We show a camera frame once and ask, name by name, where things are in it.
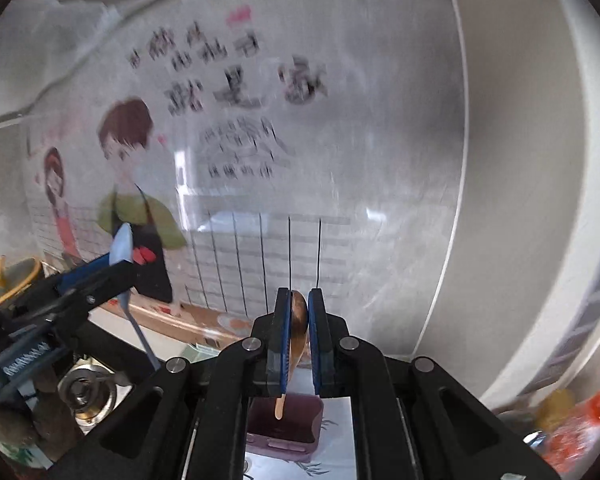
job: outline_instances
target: silver screw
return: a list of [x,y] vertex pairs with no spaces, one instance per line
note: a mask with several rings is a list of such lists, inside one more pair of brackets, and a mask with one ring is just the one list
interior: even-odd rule
[[183,371],[186,365],[187,362],[182,357],[172,357],[167,361],[166,367],[172,374],[177,374]]
[[262,342],[257,337],[248,337],[247,339],[242,340],[242,348],[247,352],[253,352],[260,348],[261,345]]
[[416,359],[416,370],[420,372],[430,372],[433,370],[433,361],[428,357],[419,357]]
[[350,335],[343,337],[340,340],[340,348],[343,350],[355,350],[360,346],[360,343],[355,337],[351,337]]

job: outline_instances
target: cartoon girl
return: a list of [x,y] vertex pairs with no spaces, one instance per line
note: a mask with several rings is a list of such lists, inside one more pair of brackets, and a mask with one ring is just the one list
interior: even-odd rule
[[141,163],[153,127],[146,104],[137,97],[115,103],[105,115],[98,140],[114,172],[115,186],[100,203],[98,225],[112,236],[123,223],[131,225],[136,290],[143,296],[171,303],[173,289],[164,250],[184,247],[186,240],[169,209],[142,192],[134,179],[134,170]]
[[78,247],[75,245],[74,232],[69,218],[69,207],[64,200],[64,168],[57,148],[51,148],[46,152],[44,168],[46,196],[51,202],[58,235],[64,249],[62,257],[69,268],[74,268],[84,261],[81,259]]

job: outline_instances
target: cartoon face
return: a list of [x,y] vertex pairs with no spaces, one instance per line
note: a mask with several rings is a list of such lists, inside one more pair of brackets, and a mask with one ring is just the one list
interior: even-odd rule
[[56,173],[55,170],[51,169],[46,174],[46,185],[51,190],[54,196],[59,197],[62,193],[62,177]]
[[133,181],[134,167],[140,163],[144,152],[142,146],[129,146],[107,136],[102,151],[115,172],[117,181]]

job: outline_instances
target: brown hair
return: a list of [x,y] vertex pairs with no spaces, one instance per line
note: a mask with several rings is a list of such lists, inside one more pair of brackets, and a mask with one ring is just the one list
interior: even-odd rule
[[149,108],[142,99],[132,97],[127,101],[117,102],[107,112],[98,131],[100,146],[104,149],[107,137],[111,137],[120,144],[131,147],[139,144],[146,148],[153,127]]
[[46,152],[44,167],[45,167],[46,197],[49,199],[49,202],[51,202],[51,205],[53,206],[54,211],[55,211],[56,210],[56,197],[51,192],[51,188],[49,187],[49,184],[46,182],[46,178],[48,177],[49,172],[51,170],[54,170],[56,175],[62,179],[62,186],[60,187],[60,196],[64,196],[64,169],[62,168],[62,160],[60,159],[60,153],[58,152],[57,148],[51,148],[48,152]]

